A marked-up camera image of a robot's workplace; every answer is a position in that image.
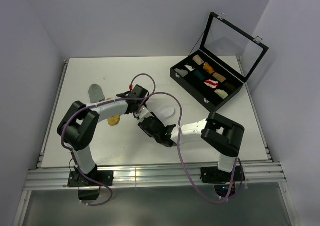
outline black wire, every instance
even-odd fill
[[[198,44],[198,42],[200,41],[201,37],[203,36],[203,34],[205,33],[205,31],[202,32],[201,36],[199,37],[199,39],[197,40],[196,44],[194,45],[194,47],[192,48],[192,50],[190,51],[189,55],[192,53],[192,51],[194,50],[194,48],[196,47],[196,45]]]
[[[73,158],[70,160],[69,162],[69,169],[70,169],[70,172],[71,172],[71,167],[70,167],[70,163],[72,162]]]

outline metal clasp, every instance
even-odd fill
[[[258,44],[263,40],[263,38],[261,36],[257,36],[256,38],[254,38],[254,42],[257,42]]]
[[[226,16],[227,16],[227,15],[226,15],[225,13],[221,13],[221,14],[218,16],[218,18],[219,18],[220,20],[223,20]]]

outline gray floor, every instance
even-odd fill
[[[215,197],[212,186],[202,190]],[[290,221],[278,184],[269,183],[250,184],[222,206],[207,203],[192,187],[117,189],[108,204],[97,207],[79,204],[75,190],[35,191],[24,225],[263,226]]]

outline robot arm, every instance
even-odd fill
[[[97,124],[115,115],[130,114],[139,120],[138,126],[156,142],[166,147],[176,146],[178,142],[178,130],[176,125],[165,126],[156,115],[143,105],[139,112],[141,101],[131,100],[132,98],[144,98],[148,91],[136,85],[132,91],[117,95],[118,97],[128,98],[127,100],[113,101],[112,103],[87,109],[77,115],[66,129],[64,140],[72,148],[76,162],[89,177],[94,177],[98,170],[90,150],[90,142],[94,136]],[[89,106],[80,101],[74,102],[69,108],[58,127],[58,134],[61,135],[67,121],[76,111]],[[207,119],[199,122],[186,124],[181,127],[182,134],[180,144],[194,141],[205,140],[212,147],[220,152],[219,170],[231,172],[235,157],[239,154],[244,127],[219,114],[210,113]]]

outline black box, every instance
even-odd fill
[[[211,12],[200,48],[170,69],[170,76],[211,112],[240,91],[269,49],[261,43],[262,37],[254,38],[224,17],[223,13],[219,16]],[[201,64],[193,59],[196,55],[202,59]],[[236,56],[241,71],[219,56]]]

